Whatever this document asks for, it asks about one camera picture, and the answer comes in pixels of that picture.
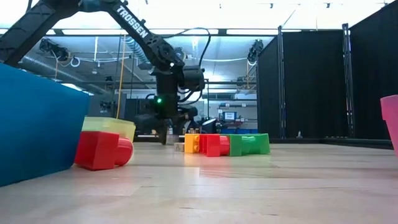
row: black robotic arm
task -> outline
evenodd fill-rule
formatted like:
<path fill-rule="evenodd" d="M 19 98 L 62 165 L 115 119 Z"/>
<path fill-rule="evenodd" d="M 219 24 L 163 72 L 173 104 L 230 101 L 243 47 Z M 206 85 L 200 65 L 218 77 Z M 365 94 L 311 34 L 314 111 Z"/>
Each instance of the black robotic arm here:
<path fill-rule="evenodd" d="M 179 115 L 178 88 L 204 89 L 199 65 L 186 66 L 174 48 L 161 36 L 153 34 L 121 0 L 41 0 L 0 37 L 0 62 L 16 67 L 23 56 L 59 20 L 77 12 L 107 12 L 140 45 L 155 67 L 157 96 L 162 105 L 154 107 L 156 119 L 174 119 Z"/>

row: green block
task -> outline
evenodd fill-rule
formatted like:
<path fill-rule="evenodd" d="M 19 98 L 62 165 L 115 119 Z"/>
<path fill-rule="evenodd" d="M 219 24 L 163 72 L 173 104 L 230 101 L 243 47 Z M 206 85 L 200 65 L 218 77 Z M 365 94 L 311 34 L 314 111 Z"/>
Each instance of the green block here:
<path fill-rule="evenodd" d="M 248 154 L 269 154 L 268 134 L 223 134 L 229 137 L 229 156 L 245 156 Z"/>

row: red toy block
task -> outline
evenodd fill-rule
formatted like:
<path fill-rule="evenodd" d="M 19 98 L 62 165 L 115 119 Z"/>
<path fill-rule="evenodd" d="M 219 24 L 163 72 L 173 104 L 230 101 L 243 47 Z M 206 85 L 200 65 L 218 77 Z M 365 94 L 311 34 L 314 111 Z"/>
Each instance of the red toy block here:
<path fill-rule="evenodd" d="M 387 123 L 392 145 L 398 157 L 398 95 L 387 96 L 380 101 L 382 117 Z"/>
<path fill-rule="evenodd" d="M 113 169 L 125 165 L 132 155 L 132 143 L 119 134 L 82 131 L 75 163 L 88 170 Z"/>
<path fill-rule="evenodd" d="M 230 144 L 227 136 L 219 134 L 201 134 L 200 152 L 207 157 L 227 156 Z"/>

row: wooden floor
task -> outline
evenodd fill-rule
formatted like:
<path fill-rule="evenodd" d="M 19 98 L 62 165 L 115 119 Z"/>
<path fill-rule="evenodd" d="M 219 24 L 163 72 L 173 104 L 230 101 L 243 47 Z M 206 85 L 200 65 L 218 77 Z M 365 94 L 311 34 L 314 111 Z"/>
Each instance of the wooden floor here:
<path fill-rule="evenodd" d="M 206 158 L 136 143 L 126 167 L 74 167 L 0 188 L 0 223 L 398 223 L 393 151 L 315 144 L 271 150 Z"/>

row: yellow block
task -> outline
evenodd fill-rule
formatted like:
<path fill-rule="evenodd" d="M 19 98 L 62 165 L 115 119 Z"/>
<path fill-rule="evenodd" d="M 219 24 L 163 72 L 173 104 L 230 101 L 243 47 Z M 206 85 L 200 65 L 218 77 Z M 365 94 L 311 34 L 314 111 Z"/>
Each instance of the yellow block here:
<path fill-rule="evenodd" d="M 199 153 L 199 134 L 185 134 L 185 153 Z"/>
<path fill-rule="evenodd" d="M 82 131 L 118 133 L 121 137 L 128 138 L 133 142 L 136 125 L 133 122 L 121 119 L 87 116 L 83 123 Z"/>

